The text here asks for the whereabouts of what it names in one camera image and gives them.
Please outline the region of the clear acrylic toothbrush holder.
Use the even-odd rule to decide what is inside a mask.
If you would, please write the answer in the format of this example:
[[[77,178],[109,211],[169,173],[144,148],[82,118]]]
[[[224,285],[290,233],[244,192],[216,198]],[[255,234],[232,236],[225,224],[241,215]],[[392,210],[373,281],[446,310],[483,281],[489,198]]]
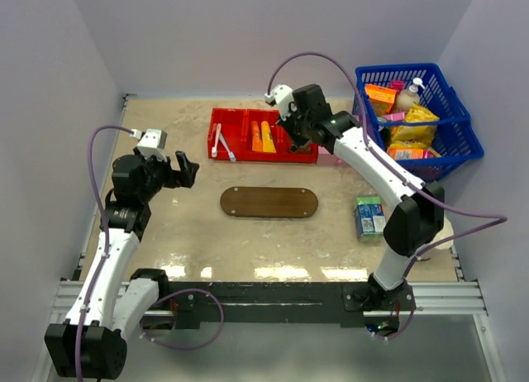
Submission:
[[[312,147],[311,146],[295,146],[291,145],[288,148],[288,152],[291,154],[300,154],[300,155],[306,155],[312,153]]]

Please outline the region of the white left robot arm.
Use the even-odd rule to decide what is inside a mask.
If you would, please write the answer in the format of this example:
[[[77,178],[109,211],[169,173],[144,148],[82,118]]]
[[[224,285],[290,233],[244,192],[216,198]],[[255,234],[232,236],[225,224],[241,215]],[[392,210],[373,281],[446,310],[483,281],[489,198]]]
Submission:
[[[45,345],[61,377],[79,375],[116,379],[122,372],[127,342],[145,311],[165,308],[171,300],[163,270],[147,270],[127,289],[122,281],[150,220],[150,200],[163,188],[191,188],[199,165],[178,151],[179,164],[145,158],[139,152],[112,164],[112,189],[105,197],[101,231],[83,287],[61,323],[51,323]]]

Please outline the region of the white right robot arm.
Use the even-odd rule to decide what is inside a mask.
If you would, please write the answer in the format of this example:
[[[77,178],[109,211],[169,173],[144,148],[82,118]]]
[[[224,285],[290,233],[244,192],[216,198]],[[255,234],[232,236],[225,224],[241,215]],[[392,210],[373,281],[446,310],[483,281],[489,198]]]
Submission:
[[[333,112],[317,84],[278,85],[264,99],[279,110],[277,123],[293,149],[324,147],[360,173],[391,207],[383,258],[366,286],[351,295],[362,310],[388,309],[403,291],[407,267],[444,226],[443,187],[425,184],[386,155],[350,112]]]

